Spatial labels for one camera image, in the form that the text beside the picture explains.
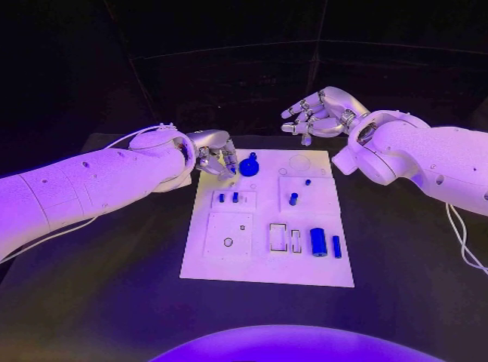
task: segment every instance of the table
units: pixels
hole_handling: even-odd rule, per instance
[[[94,134],[85,151],[115,138]],[[303,149],[298,137],[233,138]],[[330,156],[346,139],[313,139]],[[49,240],[0,286],[0,360],[148,360],[209,333],[259,324],[333,327],[447,360],[488,359],[488,277],[464,264],[444,203],[412,182],[333,167],[356,287],[179,279],[193,185],[151,194]],[[461,211],[488,265],[488,218]]]

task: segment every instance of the black background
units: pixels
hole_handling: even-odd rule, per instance
[[[327,85],[488,131],[488,1],[0,2],[0,176],[156,121],[278,135]]]

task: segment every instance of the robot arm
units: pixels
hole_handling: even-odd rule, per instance
[[[0,261],[46,233],[115,211],[151,192],[190,184],[195,166],[220,179],[233,176],[238,160],[228,132],[184,135],[163,124],[146,130],[133,133],[130,149],[110,145],[0,179]]]
[[[412,180],[423,193],[462,209],[488,216],[488,133],[457,127],[429,127],[408,113],[369,113],[353,96],[327,87],[287,111],[300,113],[282,130],[334,137],[349,135],[347,146],[333,158],[344,174],[357,168],[387,185],[398,177]]]

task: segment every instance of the white board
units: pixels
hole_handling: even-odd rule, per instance
[[[220,182],[216,176],[200,175],[180,277],[353,287],[327,152],[239,149],[238,160],[251,152],[259,163],[255,176],[238,174]],[[292,192],[295,206],[290,205]],[[313,228],[326,232],[324,257],[313,255]],[[340,237],[340,259],[333,235]]]

